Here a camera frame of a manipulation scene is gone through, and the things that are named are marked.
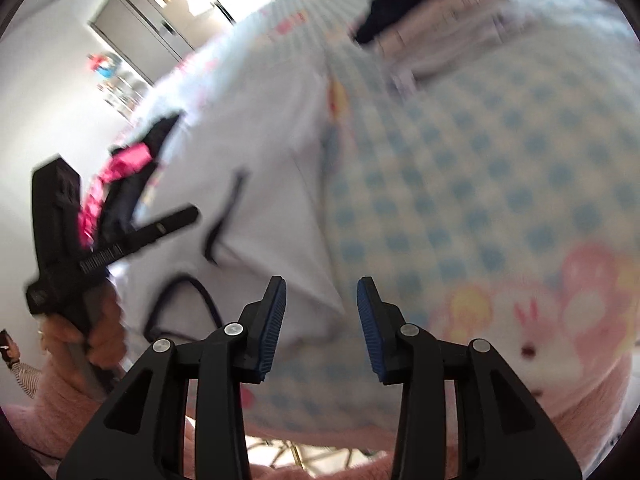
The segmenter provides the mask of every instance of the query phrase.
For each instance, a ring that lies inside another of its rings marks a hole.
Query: cabinet
[[[155,0],[107,0],[89,25],[149,84],[193,51]]]

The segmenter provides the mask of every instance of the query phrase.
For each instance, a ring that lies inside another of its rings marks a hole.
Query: checkered fabric
[[[324,223],[347,314],[331,341],[278,349],[244,410],[268,430],[395,431],[399,389],[377,383],[354,308],[361,276],[429,327],[461,283],[515,273],[558,288],[577,243],[640,252],[640,56],[619,10],[517,0],[540,15],[536,32],[403,101],[348,40],[368,1],[272,3],[160,82],[129,133],[183,109],[180,143],[207,102],[309,49],[326,52],[344,89],[349,113],[327,140]]]

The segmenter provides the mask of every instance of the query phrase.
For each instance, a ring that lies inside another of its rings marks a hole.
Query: metal screw
[[[414,337],[420,333],[420,329],[415,325],[407,323],[400,327],[400,333],[407,337]]]
[[[244,327],[240,323],[229,323],[225,326],[225,334],[227,335],[240,335],[244,330]]]
[[[484,339],[476,339],[473,342],[472,346],[476,352],[480,352],[482,354],[485,354],[489,350],[491,350],[491,345],[489,344],[488,341],[485,341]]]
[[[168,339],[158,339],[158,341],[154,343],[154,352],[158,352],[159,354],[166,352],[169,348],[171,348],[171,341]]]

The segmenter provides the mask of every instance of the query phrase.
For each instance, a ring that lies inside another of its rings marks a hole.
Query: human hand
[[[9,359],[11,359],[11,361],[19,361],[20,349],[18,348],[18,345],[10,337],[7,337],[7,339],[9,343],[9,348],[6,351],[7,356],[9,357]]]
[[[87,339],[90,347],[86,357],[89,362],[105,370],[116,368],[126,354],[125,330],[120,324],[122,310],[118,306],[115,290],[105,287],[102,298],[102,317]],[[68,343],[83,343],[84,336],[71,322],[58,314],[47,317],[42,327],[42,345],[51,354],[56,372],[79,392],[89,395],[88,385],[76,368],[69,353]]]

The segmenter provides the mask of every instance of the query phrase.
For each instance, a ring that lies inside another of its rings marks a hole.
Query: white fabric
[[[164,170],[140,221],[185,203],[200,209],[196,227],[162,241],[118,279],[126,323],[141,330],[163,286],[186,272],[209,291],[224,322],[258,301],[272,274],[287,282],[281,343],[327,336],[342,313],[318,225],[321,136],[328,120],[324,58],[293,58],[255,75],[250,85],[208,109]],[[214,252],[204,242],[222,212],[237,170],[249,177]],[[201,338],[214,329],[192,288],[170,301],[160,326]]]
[[[477,59],[517,37],[533,21],[509,0],[487,2],[398,52],[388,63],[391,78],[400,93],[411,94],[419,81]]]

